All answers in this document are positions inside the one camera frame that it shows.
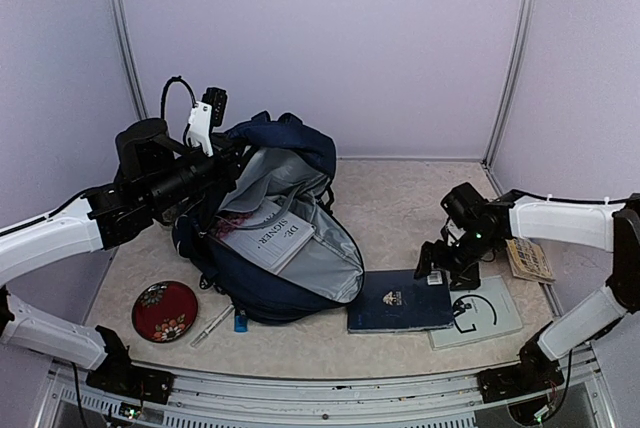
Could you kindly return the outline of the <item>pink paperback book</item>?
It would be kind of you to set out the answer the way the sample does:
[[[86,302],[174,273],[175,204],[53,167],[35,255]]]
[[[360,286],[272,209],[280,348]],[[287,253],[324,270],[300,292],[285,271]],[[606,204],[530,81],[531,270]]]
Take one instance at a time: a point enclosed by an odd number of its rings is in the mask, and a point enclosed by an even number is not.
[[[228,212],[209,236],[245,260],[278,274],[313,238],[315,227],[264,199],[248,213]]]

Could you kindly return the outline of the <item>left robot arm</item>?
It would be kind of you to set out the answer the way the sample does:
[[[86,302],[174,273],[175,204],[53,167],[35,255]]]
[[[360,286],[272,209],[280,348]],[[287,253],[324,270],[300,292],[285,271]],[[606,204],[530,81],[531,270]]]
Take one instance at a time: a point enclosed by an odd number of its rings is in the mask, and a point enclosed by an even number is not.
[[[123,245],[188,198],[226,195],[240,175],[246,145],[207,133],[199,145],[187,146],[170,138],[160,118],[132,124],[115,143],[119,170],[113,182],[83,190],[59,208],[2,231],[1,341],[85,369],[91,387],[165,404],[173,374],[134,364],[114,330],[69,322],[6,287],[52,263]]]

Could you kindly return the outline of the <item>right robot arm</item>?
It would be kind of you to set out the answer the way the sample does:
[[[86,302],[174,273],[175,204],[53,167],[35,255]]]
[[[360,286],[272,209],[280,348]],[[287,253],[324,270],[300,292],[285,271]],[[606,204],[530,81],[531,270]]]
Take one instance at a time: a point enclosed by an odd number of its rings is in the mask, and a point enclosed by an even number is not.
[[[476,288],[480,260],[512,239],[587,248],[611,257],[604,284],[533,335],[520,349],[517,363],[478,373],[484,402],[522,397],[567,382],[562,358],[638,312],[638,194],[617,200],[575,200],[512,189],[487,199],[464,182],[452,188],[440,205],[447,220],[440,239],[422,244],[414,272],[417,279],[443,269],[450,274],[452,287]]]

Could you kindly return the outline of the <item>navy blue student backpack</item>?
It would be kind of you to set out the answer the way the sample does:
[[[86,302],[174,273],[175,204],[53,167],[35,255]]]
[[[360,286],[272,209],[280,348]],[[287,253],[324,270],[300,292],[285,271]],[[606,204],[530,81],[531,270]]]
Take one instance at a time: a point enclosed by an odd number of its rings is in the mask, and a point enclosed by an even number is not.
[[[266,111],[226,135],[243,148],[239,177],[194,202],[172,229],[202,288],[266,325],[352,304],[365,267],[331,210],[334,141],[291,113],[272,119]]]

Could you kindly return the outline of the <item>dark blue book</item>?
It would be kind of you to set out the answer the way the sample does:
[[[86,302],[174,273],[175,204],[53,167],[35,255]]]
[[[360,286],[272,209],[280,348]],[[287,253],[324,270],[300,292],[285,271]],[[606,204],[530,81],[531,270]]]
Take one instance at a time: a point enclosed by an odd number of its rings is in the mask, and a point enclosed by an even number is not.
[[[370,272],[347,310],[350,334],[423,332],[453,324],[448,279],[440,270],[421,279],[412,270]]]

